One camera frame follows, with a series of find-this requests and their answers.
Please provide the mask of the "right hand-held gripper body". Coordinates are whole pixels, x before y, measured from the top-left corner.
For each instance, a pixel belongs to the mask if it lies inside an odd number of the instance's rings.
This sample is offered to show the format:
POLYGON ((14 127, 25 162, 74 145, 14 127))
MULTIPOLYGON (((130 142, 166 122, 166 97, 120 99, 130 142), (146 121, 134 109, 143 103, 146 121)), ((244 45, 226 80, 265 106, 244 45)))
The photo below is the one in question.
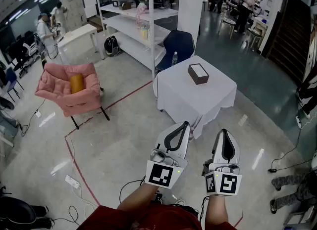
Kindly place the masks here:
POLYGON ((235 196, 239 191, 242 176, 240 175, 240 164, 212 163, 203 164, 202 176, 205 178, 207 195, 235 196))

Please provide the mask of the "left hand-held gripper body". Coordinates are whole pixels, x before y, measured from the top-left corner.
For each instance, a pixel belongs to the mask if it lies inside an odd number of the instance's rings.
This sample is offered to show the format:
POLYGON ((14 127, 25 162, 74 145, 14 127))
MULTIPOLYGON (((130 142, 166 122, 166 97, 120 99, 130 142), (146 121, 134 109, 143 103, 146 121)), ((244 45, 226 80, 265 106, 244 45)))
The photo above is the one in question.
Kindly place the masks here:
POLYGON ((145 183, 172 189, 187 165, 185 159, 153 149, 147 161, 145 183))

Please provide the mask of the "brown tissue box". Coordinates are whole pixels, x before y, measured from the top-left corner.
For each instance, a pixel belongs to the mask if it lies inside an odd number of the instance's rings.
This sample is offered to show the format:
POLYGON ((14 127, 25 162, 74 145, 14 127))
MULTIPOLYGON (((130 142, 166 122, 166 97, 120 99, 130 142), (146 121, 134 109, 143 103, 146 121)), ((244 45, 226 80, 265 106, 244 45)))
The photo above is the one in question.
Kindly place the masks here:
POLYGON ((192 78, 192 80, 195 82, 196 85, 201 85, 201 84, 205 84, 208 82, 209 80, 209 74, 207 73, 207 71, 205 70, 205 72, 208 74, 207 76, 205 77, 198 77, 196 75, 196 73, 193 71, 193 69, 191 68, 193 64, 190 64, 189 67, 188 67, 188 74, 190 75, 190 77, 192 78))

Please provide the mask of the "person's left forearm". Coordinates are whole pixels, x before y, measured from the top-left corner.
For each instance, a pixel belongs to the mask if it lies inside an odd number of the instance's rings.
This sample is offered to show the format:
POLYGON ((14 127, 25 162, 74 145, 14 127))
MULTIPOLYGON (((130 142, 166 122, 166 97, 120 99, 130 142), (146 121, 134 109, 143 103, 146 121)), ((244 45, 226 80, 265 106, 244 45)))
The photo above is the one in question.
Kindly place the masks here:
POLYGON ((144 210, 158 190, 158 186, 144 183, 126 197, 118 206, 118 210, 138 213, 144 210))

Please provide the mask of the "person's red shirt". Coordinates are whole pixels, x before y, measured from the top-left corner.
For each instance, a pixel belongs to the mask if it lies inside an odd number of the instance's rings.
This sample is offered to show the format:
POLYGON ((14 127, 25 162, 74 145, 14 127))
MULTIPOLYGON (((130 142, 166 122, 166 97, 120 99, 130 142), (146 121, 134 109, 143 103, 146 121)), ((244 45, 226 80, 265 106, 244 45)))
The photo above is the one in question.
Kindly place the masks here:
POLYGON ((127 212, 100 206, 77 230, 202 230, 202 226, 180 207, 150 204, 136 220, 127 212))

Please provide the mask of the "white tablecloth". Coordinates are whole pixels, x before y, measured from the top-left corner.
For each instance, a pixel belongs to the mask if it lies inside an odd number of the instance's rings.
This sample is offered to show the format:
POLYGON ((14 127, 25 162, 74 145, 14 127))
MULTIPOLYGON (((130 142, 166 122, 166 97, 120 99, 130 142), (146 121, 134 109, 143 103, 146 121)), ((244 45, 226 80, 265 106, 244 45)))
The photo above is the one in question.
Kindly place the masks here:
POLYGON ((216 118, 221 108, 234 105, 237 84, 220 70, 195 55, 157 74, 153 82, 158 110, 164 110, 174 122, 189 122, 193 138, 216 118), (197 85, 188 69, 201 64, 209 75, 206 83, 197 85))

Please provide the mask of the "navy blue chair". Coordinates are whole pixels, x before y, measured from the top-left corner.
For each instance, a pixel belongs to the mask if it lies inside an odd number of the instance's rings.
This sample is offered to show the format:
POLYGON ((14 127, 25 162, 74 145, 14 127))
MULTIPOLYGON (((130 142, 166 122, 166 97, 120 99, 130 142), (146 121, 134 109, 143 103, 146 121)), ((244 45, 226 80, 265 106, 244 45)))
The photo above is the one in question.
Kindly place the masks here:
POLYGON ((178 63, 190 58, 195 50, 194 40, 190 33, 172 30, 163 41, 166 50, 164 57, 156 66, 160 72, 171 67, 174 52, 178 52, 178 63))

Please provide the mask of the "orange cylindrical cushion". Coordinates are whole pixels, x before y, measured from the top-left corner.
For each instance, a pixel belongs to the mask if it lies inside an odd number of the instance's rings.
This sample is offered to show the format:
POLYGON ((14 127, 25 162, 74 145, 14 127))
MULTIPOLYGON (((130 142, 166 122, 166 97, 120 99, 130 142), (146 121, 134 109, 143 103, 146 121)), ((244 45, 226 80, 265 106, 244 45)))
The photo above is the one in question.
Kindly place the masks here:
POLYGON ((84 78, 82 74, 77 74, 70 77, 71 93, 75 94, 84 89, 84 78))

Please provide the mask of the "black backpack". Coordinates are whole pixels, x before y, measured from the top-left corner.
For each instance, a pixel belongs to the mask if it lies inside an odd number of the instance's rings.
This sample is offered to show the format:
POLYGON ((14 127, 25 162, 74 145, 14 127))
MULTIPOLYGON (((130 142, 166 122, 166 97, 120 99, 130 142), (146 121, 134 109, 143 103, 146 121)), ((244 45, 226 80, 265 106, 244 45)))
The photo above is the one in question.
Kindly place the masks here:
POLYGON ((121 49, 115 36, 110 36, 105 40, 104 48, 109 57, 117 56, 121 53, 121 49))

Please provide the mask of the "light wooden stool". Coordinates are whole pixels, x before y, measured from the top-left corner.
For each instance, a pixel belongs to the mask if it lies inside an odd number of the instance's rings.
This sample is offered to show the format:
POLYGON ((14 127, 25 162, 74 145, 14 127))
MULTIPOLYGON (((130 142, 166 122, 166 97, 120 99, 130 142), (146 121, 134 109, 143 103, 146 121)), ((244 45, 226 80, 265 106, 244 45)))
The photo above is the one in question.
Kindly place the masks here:
POLYGON ((227 17, 223 17, 220 21, 220 25, 219 25, 219 29, 217 34, 220 35, 220 30, 222 29, 223 24, 226 24, 229 26, 230 30, 229 30, 229 35, 230 35, 230 39, 232 38, 233 32, 234 32, 234 27, 236 25, 236 22, 227 18, 227 17))
POLYGON ((263 40, 263 36, 255 28, 248 28, 246 30, 246 42, 247 46, 251 50, 256 50, 260 47, 263 40))

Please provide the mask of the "white metal shelving rack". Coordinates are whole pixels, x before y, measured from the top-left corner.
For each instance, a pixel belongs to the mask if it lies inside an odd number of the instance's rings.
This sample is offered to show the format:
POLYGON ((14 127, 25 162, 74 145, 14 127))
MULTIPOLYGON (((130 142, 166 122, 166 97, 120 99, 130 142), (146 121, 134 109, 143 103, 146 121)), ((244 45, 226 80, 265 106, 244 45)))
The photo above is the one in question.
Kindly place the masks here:
POLYGON ((134 0, 129 10, 114 7, 111 0, 97 0, 97 5, 99 13, 114 14, 109 18, 101 17, 104 33, 115 36, 120 49, 149 68, 155 77, 158 71, 156 66, 166 53, 162 43, 170 33, 170 30, 156 25, 155 21, 176 16, 178 11, 168 7, 163 0, 134 0), (137 6, 140 2, 147 5, 147 10, 140 16, 141 26, 147 26, 149 31, 147 40, 142 39, 136 22, 137 6))

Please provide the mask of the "dark wooden staircase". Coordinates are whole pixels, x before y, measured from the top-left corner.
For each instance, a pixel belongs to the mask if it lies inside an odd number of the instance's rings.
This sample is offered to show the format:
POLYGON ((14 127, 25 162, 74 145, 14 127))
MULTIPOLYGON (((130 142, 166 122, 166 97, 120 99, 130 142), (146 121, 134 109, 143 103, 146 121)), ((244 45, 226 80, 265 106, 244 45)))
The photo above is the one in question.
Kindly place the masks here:
POLYGON ((277 35, 268 59, 280 67, 294 82, 301 84, 311 35, 310 7, 301 0, 287 0, 277 35))

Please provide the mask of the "white desk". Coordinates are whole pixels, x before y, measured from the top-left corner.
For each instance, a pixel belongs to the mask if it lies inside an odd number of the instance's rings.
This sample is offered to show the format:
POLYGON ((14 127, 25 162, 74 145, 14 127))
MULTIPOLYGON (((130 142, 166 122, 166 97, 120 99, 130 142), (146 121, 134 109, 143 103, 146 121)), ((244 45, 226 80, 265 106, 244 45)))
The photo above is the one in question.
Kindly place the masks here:
POLYGON ((57 43, 62 65, 97 63, 105 59, 104 38, 99 39, 96 27, 86 24, 65 34, 57 43))

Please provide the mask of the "black office chair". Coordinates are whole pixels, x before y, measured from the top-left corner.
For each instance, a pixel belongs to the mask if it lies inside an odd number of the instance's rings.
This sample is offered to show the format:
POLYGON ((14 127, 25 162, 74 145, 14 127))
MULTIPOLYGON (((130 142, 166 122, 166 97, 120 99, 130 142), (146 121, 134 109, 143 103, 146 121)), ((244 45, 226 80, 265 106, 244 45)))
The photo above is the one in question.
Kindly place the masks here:
POLYGON ((23 43, 16 45, 15 58, 13 59, 14 71, 19 71, 21 79, 25 73, 28 73, 28 68, 31 67, 37 59, 41 58, 36 42, 32 44, 23 43))

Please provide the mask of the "blue folding chair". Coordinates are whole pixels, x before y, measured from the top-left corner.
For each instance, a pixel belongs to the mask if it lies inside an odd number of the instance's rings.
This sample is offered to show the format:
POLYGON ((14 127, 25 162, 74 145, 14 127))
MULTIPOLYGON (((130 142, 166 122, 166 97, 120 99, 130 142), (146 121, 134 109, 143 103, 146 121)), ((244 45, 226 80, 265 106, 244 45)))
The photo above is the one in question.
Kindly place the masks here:
POLYGON ((15 89, 15 85, 16 85, 16 83, 18 83, 18 85, 19 85, 22 89, 24 89, 24 88, 23 88, 22 85, 19 83, 19 81, 18 81, 18 79, 17 79, 17 75, 16 75, 16 73, 15 73, 15 71, 13 70, 12 67, 8 67, 8 69, 6 70, 6 72, 5 72, 5 78, 6 78, 6 80, 7 80, 7 86, 8 86, 8 87, 7 87, 6 92, 8 93, 8 95, 11 97, 11 99, 12 99, 13 101, 15 101, 15 100, 13 99, 13 97, 10 95, 10 91, 14 91, 15 94, 17 95, 17 97, 20 99, 20 96, 19 96, 17 90, 15 89))

